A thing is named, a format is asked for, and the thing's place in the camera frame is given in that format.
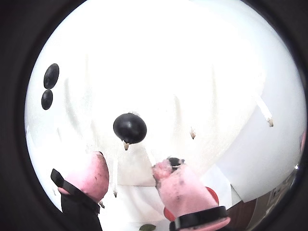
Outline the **pink-tipped black gripper finger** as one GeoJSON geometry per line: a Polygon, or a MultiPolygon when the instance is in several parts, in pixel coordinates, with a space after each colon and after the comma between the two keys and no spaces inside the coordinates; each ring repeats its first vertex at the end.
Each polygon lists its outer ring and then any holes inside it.
{"type": "Polygon", "coordinates": [[[78,231],[101,231],[98,215],[105,208],[102,199],[109,187],[109,170],[100,151],[94,151],[81,166],[64,178],[59,171],[51,171],[51,180],[61,195],[63,215],[78,231]]]}
{"type": "Polygon", "coordinates": [[[169,157],[152,166],[155,187],[173,215],[170,231],[221,231],[231,218],[183,159],[169,157]]]}

